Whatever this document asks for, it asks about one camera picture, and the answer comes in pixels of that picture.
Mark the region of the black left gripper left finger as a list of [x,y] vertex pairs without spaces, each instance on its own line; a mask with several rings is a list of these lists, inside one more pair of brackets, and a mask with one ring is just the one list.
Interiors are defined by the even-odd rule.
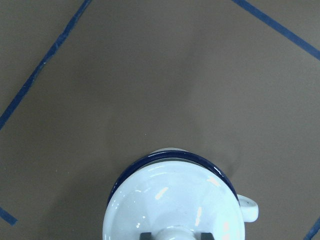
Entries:
[[152,240],[151,232],[142,232],[139,236],[139,240]]

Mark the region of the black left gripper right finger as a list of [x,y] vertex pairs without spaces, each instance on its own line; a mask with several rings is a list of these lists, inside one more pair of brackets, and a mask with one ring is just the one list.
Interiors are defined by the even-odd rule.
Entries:
[[202,232],[200,234],[201,240],[213,240],[213,234],[211,232]]

